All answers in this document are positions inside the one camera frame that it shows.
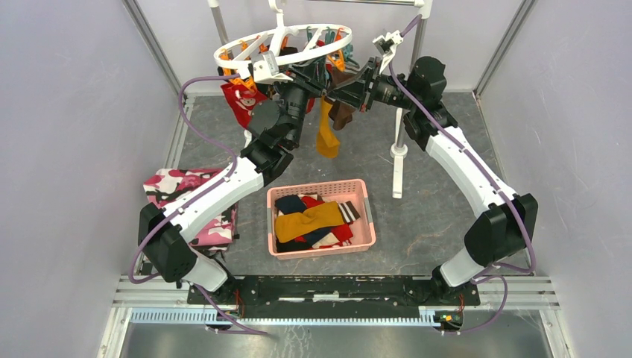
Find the yellow cloth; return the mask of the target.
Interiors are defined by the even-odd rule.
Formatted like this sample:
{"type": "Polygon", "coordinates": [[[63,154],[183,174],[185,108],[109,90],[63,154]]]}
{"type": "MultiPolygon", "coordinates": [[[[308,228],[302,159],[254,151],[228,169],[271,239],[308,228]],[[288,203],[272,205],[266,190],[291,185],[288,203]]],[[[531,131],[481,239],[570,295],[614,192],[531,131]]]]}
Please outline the yellow cloth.
{"type": "Polygon", "coordinates": [[[332,105],[324,97],[321,97],[316,149],[321,156],[334,159],[339,155],[341,143],[329,124],[329,111],[331,109],[332,105]]]}

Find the red cloth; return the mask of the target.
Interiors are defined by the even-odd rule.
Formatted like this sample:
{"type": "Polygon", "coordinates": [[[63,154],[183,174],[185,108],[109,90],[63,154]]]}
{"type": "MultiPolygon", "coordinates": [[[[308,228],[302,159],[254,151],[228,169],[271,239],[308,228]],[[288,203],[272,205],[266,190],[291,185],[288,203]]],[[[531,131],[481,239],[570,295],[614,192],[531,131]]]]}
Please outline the red cloth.
{"type": "Polygon", "coordinates": [[[224,83],[220,88],[236,121],[244,129],[248,128],[255,107],[268,100],[265,94],[244,84],[224,83]]]}

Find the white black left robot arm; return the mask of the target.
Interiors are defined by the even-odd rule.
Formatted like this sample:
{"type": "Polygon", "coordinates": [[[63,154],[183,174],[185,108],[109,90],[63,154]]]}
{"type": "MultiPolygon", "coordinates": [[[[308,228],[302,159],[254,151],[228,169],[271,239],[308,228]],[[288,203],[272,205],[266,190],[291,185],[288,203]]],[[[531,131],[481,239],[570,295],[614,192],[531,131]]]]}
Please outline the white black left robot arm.
{"type": "Polygon", "coordinates": [[[323,64],[291,65],[287,82],[275,80],[279,94],[265,99],[248,125],[253,138],[231,164],[201,187],[165,208],[147,204],[140,211],[138,252],[144,254],[168,283],[187,282],[217,304],[234,294],[228,271],[190,244],[202,228],[230,205],[276,180],[293,160],[308,102],[326,92],[329,79],[323,64]]]}

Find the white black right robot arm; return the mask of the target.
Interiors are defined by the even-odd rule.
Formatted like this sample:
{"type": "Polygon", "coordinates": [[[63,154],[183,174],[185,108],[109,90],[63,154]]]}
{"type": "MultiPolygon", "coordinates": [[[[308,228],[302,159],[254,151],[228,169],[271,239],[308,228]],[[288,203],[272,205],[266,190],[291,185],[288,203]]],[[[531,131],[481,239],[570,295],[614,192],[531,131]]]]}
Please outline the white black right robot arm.
{"type": "Polygon", "coordinates": [[[334,75],[326,94],[357,110],[369,110],[374,102],[406,110],[402,119],[409,138],[442,166],[470,205],[476,220],[463,248],[433,271],[432,298],[450,304],[460,295],[460,286],[495,267],[532,273],[537,200],[504,183],[468,143],[442,102],[444,64],[420,57],[407,76],[384,75],[382,64],[375,57],[353,75],[334,75]]]}

